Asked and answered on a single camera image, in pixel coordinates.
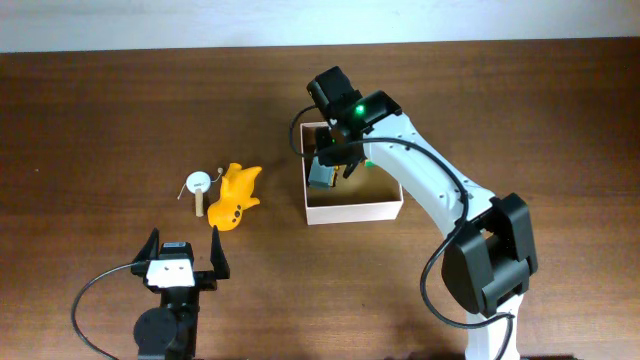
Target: yellow toy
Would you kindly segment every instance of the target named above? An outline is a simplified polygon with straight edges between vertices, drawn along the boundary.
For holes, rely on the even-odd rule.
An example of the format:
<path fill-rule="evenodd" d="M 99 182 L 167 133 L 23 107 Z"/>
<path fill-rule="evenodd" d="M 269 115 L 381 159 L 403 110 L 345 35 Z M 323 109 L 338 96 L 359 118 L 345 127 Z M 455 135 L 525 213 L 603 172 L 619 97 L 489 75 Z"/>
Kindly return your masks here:
<path fill-rule="evenodd" d="M 233 230 L 240 224 L 244 210 L 260 204 L 260 200 L 251 197 L 260 171 L 260 166 L 242 170 L 240 164 L 229 165 L 227 174 L 222 177 L 220 200 L 211 204 L 207 210 L 211 227 L 217 226 L 220 231 Z"/>

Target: wooden table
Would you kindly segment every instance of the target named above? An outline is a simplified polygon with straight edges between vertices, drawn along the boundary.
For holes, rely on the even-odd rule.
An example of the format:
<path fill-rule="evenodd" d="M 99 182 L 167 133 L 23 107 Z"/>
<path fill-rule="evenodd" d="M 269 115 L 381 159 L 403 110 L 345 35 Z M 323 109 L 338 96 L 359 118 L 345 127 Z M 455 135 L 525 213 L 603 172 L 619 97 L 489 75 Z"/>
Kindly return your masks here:
<path fill-rule="evenodd" d="M 521 353 L 639 356 L 640 40 L 609 39 L 0 55 L 0 357 L 98 358 L 71 329 L 73 297 L 154 227 L 207 269 L 211 229 L 176 195 L 190 172 L 231 161 L 264 168 L 262 204 L 222 234 L 232 277 L 201 297 L 200 357 L 461 353 L 465 332 L 420 299 L 442 239 L 410 196 L 396 221 L 305 223 L 287 125 L 335 64 L 479 184 L 528 201 L 540 269 Z M 464 318 L 439 275 L 429 288 Z M 134 359 L 133 325 L 158 304 L 123 272 L 78 318 Z"/>

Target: black bracket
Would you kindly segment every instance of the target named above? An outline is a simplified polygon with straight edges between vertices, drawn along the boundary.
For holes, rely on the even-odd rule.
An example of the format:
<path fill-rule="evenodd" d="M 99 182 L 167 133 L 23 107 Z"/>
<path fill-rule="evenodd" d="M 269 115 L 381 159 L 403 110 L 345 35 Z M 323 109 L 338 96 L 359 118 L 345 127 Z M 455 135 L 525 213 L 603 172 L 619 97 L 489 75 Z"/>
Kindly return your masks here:
<path fill-rule="evenodd" d="M 402 108 L 383 91 L 376 91 L 362 97 L 354 90 L 347 76 L 339 67 L 323 72 L 307 85 L 307 91 L 329 128 L 316 130 L 318 151 L 333 146 L 361 140 L 363 134 L 373 130 L 373 125 L 385 117 L 402 114 Z M 346 179 L 364 161 L 362 146 L 345 147 L 320 156 L 318 161 L 324 166 L 346 165 L 343 177 Z"/>
<path fill-rule="evenodd" d="M 485 317 L 524 294 L 538 270 L 527 204 L 516 194 L 491 203 L 489 211 L 465 223 L 442 263 L 442 278 L 458 304 Z"/>

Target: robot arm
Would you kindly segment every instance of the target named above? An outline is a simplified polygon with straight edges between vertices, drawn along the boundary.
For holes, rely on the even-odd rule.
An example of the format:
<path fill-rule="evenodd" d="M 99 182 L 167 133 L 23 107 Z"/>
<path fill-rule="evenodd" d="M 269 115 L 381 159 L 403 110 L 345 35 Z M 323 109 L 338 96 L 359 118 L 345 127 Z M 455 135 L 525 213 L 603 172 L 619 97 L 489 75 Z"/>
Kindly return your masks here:
<path fill-rule="evenodd" d="M 389 115 L 377 122 L 364 138 L 400 138 L 428 150 L 451 169 L 469 193 L 472 220 L 491 208 L 495 195 L 464 176 L 418 134 L 406 114 Z M 402 145 L 384 142 L 363 145 L 365 156 L 393 176 L 418 201 L 436 223 L 443 237 L 453 229 L 462 214 L 460 193 L 453 180 L 423 154 Z"/>
<path fill-rule="evenodd" d="M 154 229 L 131 268 L 149 290 L 160 294 L 160 307 L 147 310 L 134 327 L 138 359 L 191 360 L 196 351 L 200 292 L 215 291 L 218 280 L 229 279 L 229 264 L 217 227 L 211 236 L 213 270 L 193 270 L 193 250 L 188 242 L 159 245 L 159 232 Z"/>
<path fill-rule="evenodd" d="M 495 358 L 503 344 L 506 322 L 482 328 L 473 325 L 496 313 L 515 316 L 529 288 L 529 277 L 537 270 L 531 220 L 524 201 L 516 194 L 498 199 L 464 176 L 418 134 L 395 101 L 382 91 L 362 97 L 338 67 L 318 75 L 307 90 L 330 129 L 315 134 L 318 149 L 314 156 L 320 164 L 346 165 L 344 177 L 348 177 L 366 157 L 407 189 L 445 237 L 458 221 L 464 221 L 444 252 L 442 277 L 468 314 L 467 359 Z M 413 145 L 399 144 L 401 141 Z M 334 143 L 340 146 L 332 151 Z M 416 147 L 441 164 L 416 151 Z M 456 186 L 453 176 L 462 188 Z M 460 191 L 468 195 L 466 219 L 461 219 Z M 514 319 L 502 359 L 520 358 L 515 327 Z"/>

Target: cardboard box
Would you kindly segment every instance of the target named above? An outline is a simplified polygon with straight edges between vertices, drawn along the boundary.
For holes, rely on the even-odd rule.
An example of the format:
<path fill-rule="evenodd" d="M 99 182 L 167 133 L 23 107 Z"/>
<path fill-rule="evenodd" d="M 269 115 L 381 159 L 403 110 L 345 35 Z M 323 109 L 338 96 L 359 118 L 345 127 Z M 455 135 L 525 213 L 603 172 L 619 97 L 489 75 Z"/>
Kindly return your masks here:
<path fill-rule="evenodd" d="M 315 151 L 314 130 L 326 127 L 324 122 L 300 126 L 300 149 Z M 400 184 L 377 166 L 358 168 L 348 179 L 342 177 L 340 167 L 336 186 L 331 189 L 307 187 L 311 160 L 302 159 L 302 185 L 307 224 L 333 224 L 357 221 L 395 220 L 404 198 Z"/>

